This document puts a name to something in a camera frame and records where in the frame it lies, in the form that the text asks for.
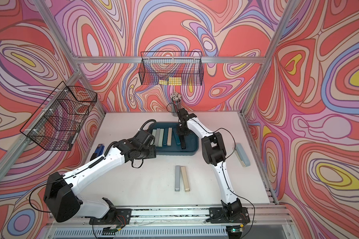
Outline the black bar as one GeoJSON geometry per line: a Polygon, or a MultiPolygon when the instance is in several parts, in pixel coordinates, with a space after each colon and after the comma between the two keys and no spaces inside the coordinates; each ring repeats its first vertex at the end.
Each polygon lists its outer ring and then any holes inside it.
{"type": "Polygon", "coordinates": [[[185,136],[184,136],[184,135],[180,135],[180,136],[179,136],[179,139],[180,139],[181,149],[186,149],[185,136]]]}

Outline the teal plastic storage box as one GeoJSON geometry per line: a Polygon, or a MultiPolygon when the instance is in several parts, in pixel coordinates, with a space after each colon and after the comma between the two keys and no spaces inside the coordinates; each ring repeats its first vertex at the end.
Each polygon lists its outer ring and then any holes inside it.
{"type": "MultiPolygon", "coordinates": [[[[178,126],[177,122],[157,122],[154,126],[148,129],[148,132],[152,133],[153,129],[158,128],[170,128],[176,129],[178,126]]],[[[198,137],[192,132],[185,136],[186,149],[181,149],[180,145],[176,145],[174,135],[172,134],[172,145],[156,147],[157,155],[171,155],[171,156],[192,156],[198,151],[198,137]]]]}

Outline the beige bar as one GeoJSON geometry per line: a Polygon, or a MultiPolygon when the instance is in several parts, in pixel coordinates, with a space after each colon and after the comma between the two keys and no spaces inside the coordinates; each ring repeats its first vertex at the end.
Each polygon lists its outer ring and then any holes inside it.
{"type": "Polygon", "coordinates": [[[173,129],[172,129],[172,127],[170,127],[170,128],[168,128],[167,146],[172,145],[172,134],[173,134],[173,129]]]}

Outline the light green bar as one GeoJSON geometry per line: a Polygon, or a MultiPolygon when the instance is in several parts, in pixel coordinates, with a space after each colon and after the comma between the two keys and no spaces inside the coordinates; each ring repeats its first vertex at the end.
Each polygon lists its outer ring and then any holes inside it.
{"type": "Polygon", "coordinates": [[[160,128],[158,147],[163,146],[164,133],[165,133],[165,130],[163,128],[160,128]]]}

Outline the grey bar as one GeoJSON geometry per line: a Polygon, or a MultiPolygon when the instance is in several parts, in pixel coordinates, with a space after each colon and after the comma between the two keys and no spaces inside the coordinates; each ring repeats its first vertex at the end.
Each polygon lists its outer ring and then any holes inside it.
{"type": "Polygon", "coordinates": [[[175,191],[180,191],[180,166],[176,165],[175,167],[175,191]]]}
{"type": "Polygon", "coordinates": [[[160,133],[161,133],[161,129],[160,129],[160,128],[156,129],[155,143],[154,143],[154,145],[155,145],[156,147],[159,146],[160,133]]]}

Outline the tan bar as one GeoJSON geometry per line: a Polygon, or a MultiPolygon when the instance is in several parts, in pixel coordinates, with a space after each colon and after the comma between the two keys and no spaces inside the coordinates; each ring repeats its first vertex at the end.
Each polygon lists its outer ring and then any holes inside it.
{"type": "Polygon", "coordinates": [[[185,192],[189,192],[189,191],[190,191],[190,187],[189,187],[189,181],[188,181],[188,176],[187,176],[186,167],[185,167],[185,166],[181,166],[180,169],[181,169],[181,174],[182,174],[184,191],[185,191],[185,192]]]}

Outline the dark teal bar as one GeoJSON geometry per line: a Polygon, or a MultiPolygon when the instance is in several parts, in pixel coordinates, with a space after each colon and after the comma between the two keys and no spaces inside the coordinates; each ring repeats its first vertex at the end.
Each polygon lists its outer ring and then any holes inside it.
{"type": "Polygon", "coordinates": [[[168,141],[168,128],[165,128],[163,134],[163,146],[167,145],[167,141],[168,141]]]}

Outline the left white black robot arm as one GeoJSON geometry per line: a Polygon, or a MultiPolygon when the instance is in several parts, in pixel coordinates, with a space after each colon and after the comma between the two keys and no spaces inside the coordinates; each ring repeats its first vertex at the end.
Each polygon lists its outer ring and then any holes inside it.
{"type": "Polygon", "coordinates": [[[156,158],[155,138],[151,134],[155,124],[156,120],[149,119],[144,122],[148,129],[142,126],[132,138],[110,143],[104,153],[89,163],[65,174],[51,174],[43,200],[54,219],[62,223],[73,217],[90,217],[106,224],[126,225],[126,219],[120,219],[115,205],[108,198],[90,200],[81,193],[101,176],[124,163],[156,158]]]}

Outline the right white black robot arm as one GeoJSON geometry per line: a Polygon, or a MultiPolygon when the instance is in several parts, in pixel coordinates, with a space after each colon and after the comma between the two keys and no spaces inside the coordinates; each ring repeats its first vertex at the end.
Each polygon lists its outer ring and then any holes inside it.
{"type": "Polygon", "coordinates": [[[185,139],[194,133],[201,140],[202,157],[205,163],[212,167],[221,192],[221,209],[214,213],[211,212],[206,221],[234,223],[238,220],[243,226],[251,222],[247,209],[242,206],[240,201],[243,197],[234,192],[228,176],[225,161],[229,156],[221,133],[218,130],[208,129],[194,113],[189,113],[184,108],[177,110],[177,117],[179,121],[174,135],[178,138],[181,150],[190,146],[185,139]]]}

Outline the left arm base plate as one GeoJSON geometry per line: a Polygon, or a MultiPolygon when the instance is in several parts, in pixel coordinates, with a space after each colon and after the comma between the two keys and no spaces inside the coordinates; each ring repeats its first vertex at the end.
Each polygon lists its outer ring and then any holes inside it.
{"type": "Polygon", "coordinates": [[[128,225],[131,219],[132,209],[110,209],[101,219],[90,218],[90,225],[128,225]]]}

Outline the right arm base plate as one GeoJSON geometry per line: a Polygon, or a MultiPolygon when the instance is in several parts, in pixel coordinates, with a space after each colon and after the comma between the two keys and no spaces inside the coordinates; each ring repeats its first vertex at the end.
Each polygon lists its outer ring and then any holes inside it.
{"type": "Polygon", "coordinates": [[[212,224],[248,224],[251,222],[248,210],[246,207],[241,207],[240,211],[237,211],[236,214],[229,214],[224,211],[223,208],[209,208],[209,218],[205,220],[207,223],[212,224]]]}

